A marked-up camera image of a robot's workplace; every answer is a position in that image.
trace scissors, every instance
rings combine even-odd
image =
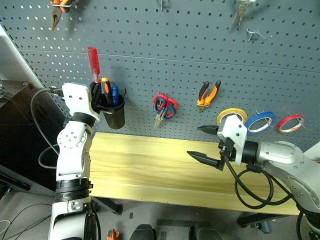
[[[154,110],[156,112],[154,128],[156,129],[163,119],[169,120],[178,111],[178,103],[167,97],[165,94],[159,93],[153,99]]]

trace tape roll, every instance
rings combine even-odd
[[[299,119],[299,123],[292,128],[282,129],[284,124],[286,124],[287,122],[289,122],[293,119]],[[299,128],[301,128],[302,125],[304,124],[304,122],[305,122],[305,118],[302,115],[296,114],[296,115],[288,116],[288,117],[285,117],[284,119],[282,119],[278,123],[277,128],[278,128],[278,131],[282,134],[292,133],[294,131],[297,131]]]
[[[216,118],[216,124],[220,126],[222,119],[230,114],[235,114],[241,118],[241,122],[244,124],[248,120],[248,114],[245,110],[242,110],[240,108],[228,108],[226,110],[223,110],[219,113],[218,117]]]
[[[262,127],[259,127],[257,129],[251,129],[251,126],[256,123],[257,121],[265,119],[266,123]],[[252,136],[252,135],[257,135],[257,134],[262,134],[266,131],[269,130],[269,128],[273,127],[276,124],[276,115],[272,111],[266,111],[266,112],[261,112],[256,116],[251,117],[245,124],[244,126],[248,129],[247,135]]]

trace floor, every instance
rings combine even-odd
[[[12,192],[0,201],[0,220],[12,220],[23,208],[37,203],[52,204],[54,199],[36,194]],[[237,218],[243,215],[240,211],[210,209],[204,207],[180,206],[154,202],[138,202],[119,200],[123,204],[122,215],[115,215],[109,209],[101,208],[98,217],[101,223],[102,240],[106,239],[107,231],[115,228],[121,233],[121,240],[129,240],[132,232],[139,224],[151,224],[157,232],[157,240],[188,240],[189,225],[197,221],[211,222],[223,240],[295,240],[296,216],[279,218],[271,222],[272,234],[263,234],[257,228],[240,228]],[[24,230],[51,212],[46,205],[33,206],[24,211],[10,226],[5,240]],[[23,233],[18,240],[45,240],[48,237],[50,219],[45,220],[33,229]],[[6,225],[0,223],[0,232]],[[308,237],[308,226],[303,220],[301,233],[304,240]]]

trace wooden table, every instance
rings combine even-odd
[[[220,159],[213,142],[96,133],[90,149],[92,195],[216,209],[285,215],[299,214],[295,202],[252,210],[238,200],[235,180],[227,166],[223,171],[201,164],[187,154],[197,151]],[[237,173],[245,169],[233,165]],[[266,198],[269,185],[262,174],[241,177],[258,196]],[[274,184],[273,201],[286,194]],[[251,204],[258,202],[240,191]]]

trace pegboard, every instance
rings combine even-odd
[[[86,47],[99,50],[101,75],[126,88],[125,126],[95,130],[198,141],[218,141],[197,130],[216,123],[224,109],[248,116],[272,111],[277,119],[299,113],[305,127],[280,134],[276,127],[252,141],[288,141],[307,150],[320,140],[320,4],[317,1],[258,0],[248,7],[240,29],[229,27],[235,1],[76,1],[50,31],[52,7],[35,0],[1,2],[1,25],[45,87],[89,84]],[[246,29],[273,35],[248,42]],[[197,112],[204,81],[222,81],[210,108]],[[152,99],[168,93],[179,103],[173,119],[154,129]],[[60,109],[68,109],[53,97]]]

